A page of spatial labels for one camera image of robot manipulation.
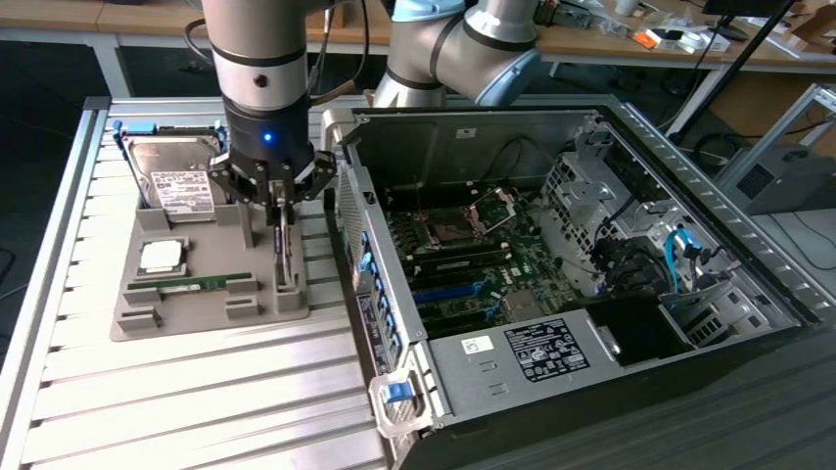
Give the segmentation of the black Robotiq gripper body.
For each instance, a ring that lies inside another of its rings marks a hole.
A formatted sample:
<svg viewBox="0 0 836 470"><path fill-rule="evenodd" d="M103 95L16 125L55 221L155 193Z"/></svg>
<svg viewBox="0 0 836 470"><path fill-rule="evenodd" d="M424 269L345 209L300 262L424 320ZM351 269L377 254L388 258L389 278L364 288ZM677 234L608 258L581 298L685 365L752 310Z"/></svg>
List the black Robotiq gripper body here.
<svg viewBox="0 0 836 470"><path fill-rule="evenodd" d="M284 188L277 196L293 194L293 180L313 160L308 112L308 104L291 104L272 111L225 104L229 150L259 162L269 182L283 182Z"/></svg>

